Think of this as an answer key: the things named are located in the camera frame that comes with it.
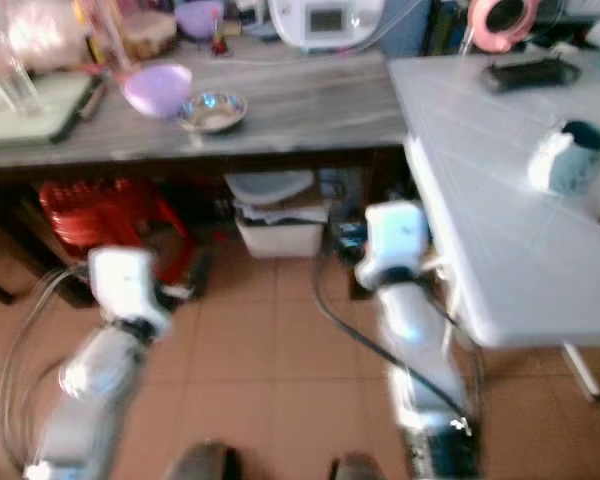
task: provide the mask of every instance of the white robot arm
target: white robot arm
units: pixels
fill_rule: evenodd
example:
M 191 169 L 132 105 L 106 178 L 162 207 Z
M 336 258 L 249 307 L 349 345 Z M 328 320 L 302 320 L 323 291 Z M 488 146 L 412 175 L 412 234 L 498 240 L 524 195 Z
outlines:
M 149 346 L 169 328 L 155 294 L 153 259 L 142 249 L 89 253 L 92 291 L 108 322 L 62 368 L 63 393 L 43 432 L 29 480 L 103 480 Z
M 413 478 L 479 478 L 479 432 L 469 425 L 464 381 L 443 348 L 447 319 L 415 281 L 427 249 L 424 213 L 414 203 L 393 201 L 367 208 L 366 217 L 368 246 L 356 277 L 375 292 L 384 344 L 427 380 L 390 367 L 395 419 L 411 449 Z

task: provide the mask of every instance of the cutting board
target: cutting board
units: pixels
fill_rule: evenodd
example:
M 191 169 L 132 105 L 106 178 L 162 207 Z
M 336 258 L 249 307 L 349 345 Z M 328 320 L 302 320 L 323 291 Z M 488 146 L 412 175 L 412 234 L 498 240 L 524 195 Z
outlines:
M 76 72 L 53 73 L 36 80 L 43 109 L 31 116 L 18 115 L 0 99 L 0 146 L 43 144 L 65 138 L 93 84 L 93 77 Z

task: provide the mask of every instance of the gray countertop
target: gray countertop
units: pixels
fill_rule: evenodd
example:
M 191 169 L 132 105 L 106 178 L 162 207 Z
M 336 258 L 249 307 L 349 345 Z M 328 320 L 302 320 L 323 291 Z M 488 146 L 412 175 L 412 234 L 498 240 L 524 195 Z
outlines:
M 193 89 L 244 95 L 234 130 L 191 136 L 177 121 L 141 116 L 112 88 L 90 123 L 56 145 L 0 149 L 0 170 L 40 165 L 287 153 L 401 144 L 406 127 L 378 51 L 307 59 L 283 44 L 230 39 L 233 57 L 182 43 L 168 58 L 193 72 Z

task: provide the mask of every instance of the tiled floor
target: tiled floor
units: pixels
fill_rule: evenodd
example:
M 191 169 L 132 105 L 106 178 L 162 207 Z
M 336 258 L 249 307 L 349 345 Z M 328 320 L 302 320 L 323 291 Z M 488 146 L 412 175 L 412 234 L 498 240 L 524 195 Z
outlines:
M 251 480 L 326 479 L 331 459 L 376 457 L 388 480 L 406 478 L 383 365 L 343 336 L 311 300 L 309 263 L 252 260 L 222 247 L 207 295 L 181 308 L 152 352 L 126 422 L 113 478 L 159 479 L 192 442 L 219 438 L 244 454 Z M 17 291 L 34 279 L 0 248 L 0 281 Z M 329 272 L 336 308 L 373 333 L 369 303 L 346 297 Z M 28 302 L 0 305 L 0 356 Z M 58 301 L 31 339 L 26 372 L 70 353 L 98 320 Z M 586 356 L 600 377 L 600 350 Z M 558 351 L 487 354 L 488 478 L 600 479 L 600 405 L 587 403 Z M 45 383 L 39 415 L 52 403 Z M 0 452 L 0 479 L 17 478 Z

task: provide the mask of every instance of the red plastic chair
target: red plastic chair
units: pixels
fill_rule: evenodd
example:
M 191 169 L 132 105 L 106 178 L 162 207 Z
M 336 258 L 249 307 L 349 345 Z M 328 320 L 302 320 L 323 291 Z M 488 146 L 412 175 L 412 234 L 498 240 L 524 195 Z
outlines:
M 166 222 L 182 238 L 174 260 L 158 278 L 165 284 L 182 279 L 193 255 L 187 227 L 153 184 L 141 180 L 45 183 L 40 203 L 67 253 L 86 258 L 90 248 L 103 245 L 145 246 L 141 231 L 152 222 Z

